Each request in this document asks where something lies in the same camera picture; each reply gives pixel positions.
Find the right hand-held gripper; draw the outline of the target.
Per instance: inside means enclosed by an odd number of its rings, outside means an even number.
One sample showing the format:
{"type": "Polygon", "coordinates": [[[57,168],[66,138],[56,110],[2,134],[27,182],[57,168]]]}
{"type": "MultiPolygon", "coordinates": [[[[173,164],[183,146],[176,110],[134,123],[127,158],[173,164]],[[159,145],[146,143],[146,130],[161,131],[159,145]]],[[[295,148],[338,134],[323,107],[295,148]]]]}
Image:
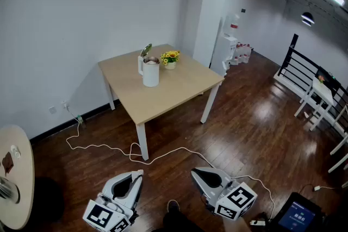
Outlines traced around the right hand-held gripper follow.
{"type": "Polygon", "coordinates": [[[195,167],[191,177],[206,198],[207,208],[215,215],[237,220],[255,203],[257,194],[246,184],[231,180],[222,170],[195,167]]]}

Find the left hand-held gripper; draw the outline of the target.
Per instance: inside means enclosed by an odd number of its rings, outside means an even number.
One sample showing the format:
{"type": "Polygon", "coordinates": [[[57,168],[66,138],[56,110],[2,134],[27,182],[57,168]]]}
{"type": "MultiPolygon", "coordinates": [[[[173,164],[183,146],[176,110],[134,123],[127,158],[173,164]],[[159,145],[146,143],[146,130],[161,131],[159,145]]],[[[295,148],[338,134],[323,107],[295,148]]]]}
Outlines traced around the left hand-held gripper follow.
{"type": "Polygon", "coordinates": [[[99,232],[125,232],[135,222],[144,170],[119,174],[109,179],[103,192],[90,200],[83,220],[99,232]]]}

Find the white electric kettle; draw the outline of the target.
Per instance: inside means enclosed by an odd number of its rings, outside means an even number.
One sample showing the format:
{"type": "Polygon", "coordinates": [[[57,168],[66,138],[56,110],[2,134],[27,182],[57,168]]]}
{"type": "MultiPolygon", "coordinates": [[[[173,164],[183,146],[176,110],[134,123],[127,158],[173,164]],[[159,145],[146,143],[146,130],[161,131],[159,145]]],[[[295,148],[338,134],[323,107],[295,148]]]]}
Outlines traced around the white electric kettle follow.
{"type": "Polygon", "coordinates": [[[148,56],[152,44],[148,44],[138,56],[138,72],[142,76],[142,83],[146,87],[155,87],[159,84],[160,61],[156,57],[148,56]]]}

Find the person's right forearm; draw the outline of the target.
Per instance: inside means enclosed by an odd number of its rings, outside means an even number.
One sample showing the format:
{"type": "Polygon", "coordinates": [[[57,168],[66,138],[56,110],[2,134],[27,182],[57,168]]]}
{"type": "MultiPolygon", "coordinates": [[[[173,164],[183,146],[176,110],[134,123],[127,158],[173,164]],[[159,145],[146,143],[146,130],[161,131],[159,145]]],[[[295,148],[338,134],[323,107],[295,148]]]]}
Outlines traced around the person's right forearm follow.
{"type": "Polygon", "coordinates": [[[251,232],[250,227],[242,217],[235,221],[228,218],[222,219],[225,232],[251,232]]]}

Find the person's shoe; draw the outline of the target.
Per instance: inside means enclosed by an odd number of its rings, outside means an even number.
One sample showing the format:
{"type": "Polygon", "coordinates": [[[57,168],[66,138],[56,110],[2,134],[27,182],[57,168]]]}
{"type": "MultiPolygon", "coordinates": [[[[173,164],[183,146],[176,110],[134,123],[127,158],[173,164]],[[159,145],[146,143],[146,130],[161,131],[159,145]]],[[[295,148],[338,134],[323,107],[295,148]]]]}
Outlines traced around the person's shoe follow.
{"type": "Polygon", "coordinates": [[[178,213],[181,211],[178,202],[174,199],[168,201],[166,209],[168,213],[178,213]]]}

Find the person's dark clothing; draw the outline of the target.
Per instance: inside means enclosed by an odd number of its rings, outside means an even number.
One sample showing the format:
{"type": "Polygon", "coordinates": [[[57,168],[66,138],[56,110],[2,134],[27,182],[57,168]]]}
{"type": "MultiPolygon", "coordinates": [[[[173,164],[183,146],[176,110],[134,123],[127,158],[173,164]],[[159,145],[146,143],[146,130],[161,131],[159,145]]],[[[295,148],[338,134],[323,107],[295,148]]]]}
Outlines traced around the person's dark clothing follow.
{"type": "Polygon", "coordinates": [[[180,211],[167,212],[163,218],[163,226],[151,232],[205,232],[180,211]]]}

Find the black round stool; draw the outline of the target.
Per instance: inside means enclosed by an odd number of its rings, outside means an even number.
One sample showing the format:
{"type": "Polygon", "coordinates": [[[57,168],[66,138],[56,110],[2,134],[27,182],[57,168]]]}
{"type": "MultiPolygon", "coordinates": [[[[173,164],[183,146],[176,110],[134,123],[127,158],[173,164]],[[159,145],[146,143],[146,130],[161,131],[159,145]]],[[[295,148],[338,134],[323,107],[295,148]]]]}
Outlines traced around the black round stool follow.
{"type": "Polygon", "coordinates": [[[49,177],[36,177],[31,219],[35,223],[58,221],[64,212],[64,196],[59,184],[49,177]]]}

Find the black tablet with blue screen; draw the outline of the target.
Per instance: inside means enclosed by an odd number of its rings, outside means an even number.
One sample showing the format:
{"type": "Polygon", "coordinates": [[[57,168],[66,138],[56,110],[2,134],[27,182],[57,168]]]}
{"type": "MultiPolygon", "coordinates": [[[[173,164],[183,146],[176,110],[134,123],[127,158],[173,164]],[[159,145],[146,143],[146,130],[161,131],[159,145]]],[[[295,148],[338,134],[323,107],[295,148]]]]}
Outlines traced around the black tablet with blue screen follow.
{"type": "Polygon", "coordinates": [[[321,207],[293,192],[268,226],[268,232],[317,232],[322,225],[321,207]]]}

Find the square wooden table white legs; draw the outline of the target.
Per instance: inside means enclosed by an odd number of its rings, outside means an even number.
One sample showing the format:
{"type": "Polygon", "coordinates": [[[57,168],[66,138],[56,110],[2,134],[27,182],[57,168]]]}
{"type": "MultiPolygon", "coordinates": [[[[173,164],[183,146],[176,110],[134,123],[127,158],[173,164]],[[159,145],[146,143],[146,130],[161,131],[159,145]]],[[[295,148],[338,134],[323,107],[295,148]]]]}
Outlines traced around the square wooden table white legs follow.
{"type": "Polygon", "coordinates": [[[205,123],[224,78],[181,54],[174,70],[160,66],[159,84],[146,87],[138,72],[139,54],[139,51],[123,54],[100,61],[98,65],[104,77],[110,107],[115,108],[112,97],[115,94],[133,120],[141,156],[148,160],[145,123],[209,90],[210,95],[200,120],[205,123]]]}

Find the round beige table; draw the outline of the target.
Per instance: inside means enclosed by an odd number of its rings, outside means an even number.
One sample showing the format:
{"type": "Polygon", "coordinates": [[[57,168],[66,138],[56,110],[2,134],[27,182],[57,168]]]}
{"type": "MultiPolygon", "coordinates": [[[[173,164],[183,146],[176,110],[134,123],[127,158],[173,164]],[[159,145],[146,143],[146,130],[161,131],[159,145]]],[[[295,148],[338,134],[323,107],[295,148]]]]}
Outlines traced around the round beige table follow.
{"type": "Polygon", "coordinates": [[[29,138],[17,125],[0,128],[0,231],[25,227],[32,211],[34,185],[29,138]]]}

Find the round metal dish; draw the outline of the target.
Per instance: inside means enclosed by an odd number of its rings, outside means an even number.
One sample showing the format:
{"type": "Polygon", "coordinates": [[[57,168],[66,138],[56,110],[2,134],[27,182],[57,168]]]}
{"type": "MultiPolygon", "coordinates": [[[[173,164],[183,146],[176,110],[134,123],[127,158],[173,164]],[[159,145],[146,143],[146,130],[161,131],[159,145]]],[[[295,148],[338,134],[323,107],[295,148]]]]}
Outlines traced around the round metal dish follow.
{"type": "Polygon", "coordinates": [[[1,176],[0,197],[13,202],[14,204],[17,204],[20,201],[20,192],[16,184],[1,176]]]}

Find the white water dispenser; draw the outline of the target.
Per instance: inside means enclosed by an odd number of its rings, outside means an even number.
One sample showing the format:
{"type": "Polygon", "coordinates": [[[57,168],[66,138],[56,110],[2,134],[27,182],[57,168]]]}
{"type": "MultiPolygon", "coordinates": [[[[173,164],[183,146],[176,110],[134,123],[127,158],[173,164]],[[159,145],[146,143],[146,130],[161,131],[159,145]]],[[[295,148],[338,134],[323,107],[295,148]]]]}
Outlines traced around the white water dispenser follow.
{"type": "Polygon", "coordinates": [[[215,73],[225,76],[229,69],[229,63],[234,58],[237,46],[237,38],[227,35],[219,35],[214,47],[210,69],[215,73]]]}

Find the sunflowers in white pot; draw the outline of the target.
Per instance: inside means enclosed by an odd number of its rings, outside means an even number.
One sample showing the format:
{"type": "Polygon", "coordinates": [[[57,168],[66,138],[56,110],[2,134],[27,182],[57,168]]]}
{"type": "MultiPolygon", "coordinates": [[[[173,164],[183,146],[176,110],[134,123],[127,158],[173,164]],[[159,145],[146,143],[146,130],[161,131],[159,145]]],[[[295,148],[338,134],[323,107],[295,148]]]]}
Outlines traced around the sunflowers in white pot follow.
{"type": "Polygon", "coordinates": [[[174,70],[176,64],[179,61],[180,52],[179,51],[168,51],[161,54],[161,61],[167,70],[174,70]]]}

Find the row of clear water jugs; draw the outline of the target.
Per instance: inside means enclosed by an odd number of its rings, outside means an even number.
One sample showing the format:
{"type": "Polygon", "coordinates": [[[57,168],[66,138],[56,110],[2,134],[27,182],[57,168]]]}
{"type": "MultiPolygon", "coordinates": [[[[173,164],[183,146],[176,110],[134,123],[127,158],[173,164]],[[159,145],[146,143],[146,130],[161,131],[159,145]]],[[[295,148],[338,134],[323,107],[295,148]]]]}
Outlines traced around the row of clear water jugs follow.
{"type": "Polygon", "coordinates": [[[248,64],[252,50],[253,48],[249,44],[238,42],[230,64],[233,66],[248,64]]]}

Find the small white side table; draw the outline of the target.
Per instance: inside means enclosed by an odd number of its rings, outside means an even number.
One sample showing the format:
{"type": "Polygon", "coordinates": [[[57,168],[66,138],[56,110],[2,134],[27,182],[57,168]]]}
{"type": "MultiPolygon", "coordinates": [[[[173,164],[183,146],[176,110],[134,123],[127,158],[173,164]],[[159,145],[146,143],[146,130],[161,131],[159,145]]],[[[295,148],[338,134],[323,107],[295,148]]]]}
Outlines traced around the small white side table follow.
{"type": "Polygon", "coordinates": [[[323,83],[320,83],[317,77],[314,77],[312,80],[312,85],[309,88],[309,91],[306,92],[305,96],[301,99],[301,105],[294,114],[295,117],[298,116],[298,114],[302,111],[302,109],[305,107],[307,103],[309,103],[311,96],[313,94],[316,94],[321,98],[321,102],[319,105],[316,106],[316,109],[314,113],[318,112],[319,117],[318,119],[313,123],[311,128],[309,129],[310,131],[313,131],[316,126],[320,123],[320,121],[328,114],[328,111],[330,108],[333,106],[333,97],[332,97],[332,91],[323,83]],[[322,107],[322,104],[326,103],[327,107],[323,112],[320,112],[320,108],[322,107]]]}

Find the black metal railing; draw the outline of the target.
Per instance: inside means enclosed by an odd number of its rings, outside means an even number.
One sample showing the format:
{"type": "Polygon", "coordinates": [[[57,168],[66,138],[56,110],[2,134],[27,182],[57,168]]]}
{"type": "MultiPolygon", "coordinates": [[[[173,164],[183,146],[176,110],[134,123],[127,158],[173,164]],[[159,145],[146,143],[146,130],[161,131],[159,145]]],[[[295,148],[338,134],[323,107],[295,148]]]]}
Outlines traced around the black metal railing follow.
{"type": "Polygon", "coordinates": [[[331,90],[333,106],[328,114],[348,131],[348,91],[327,70],[310,60],[295,47],[299,36],[293,35],[288,51],[275,79],[287,86],[301,98],[308,94],[314,77],[322,76],[324,85],[331,90]]]}

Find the clear water dispenser bottle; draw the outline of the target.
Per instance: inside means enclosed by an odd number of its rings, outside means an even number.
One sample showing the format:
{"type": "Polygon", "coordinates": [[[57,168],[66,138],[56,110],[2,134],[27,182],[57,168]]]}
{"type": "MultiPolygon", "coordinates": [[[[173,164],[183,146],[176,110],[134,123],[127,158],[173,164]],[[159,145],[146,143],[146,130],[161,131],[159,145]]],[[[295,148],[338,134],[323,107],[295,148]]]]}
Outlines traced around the clear water dispenser bottle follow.
{"type": "Polygon", "coordinates": [[[234,36],[239,27],[239,14],[230,14],[226,17],[226,31],[228,36],[234,36]]]}

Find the round pendant lamp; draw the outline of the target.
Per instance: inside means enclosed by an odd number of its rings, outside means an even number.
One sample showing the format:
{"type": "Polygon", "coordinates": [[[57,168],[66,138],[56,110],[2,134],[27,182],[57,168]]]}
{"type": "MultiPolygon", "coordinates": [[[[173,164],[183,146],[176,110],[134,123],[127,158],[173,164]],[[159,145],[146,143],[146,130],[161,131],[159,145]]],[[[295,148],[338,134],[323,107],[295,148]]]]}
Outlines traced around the round pendant lamp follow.
{"type": "Polygon", "coordinates": [[[302,15],[302,22],[308,26],[311,26],[315,23],[314,17],[310,12],[304,12],[302,15]]]}

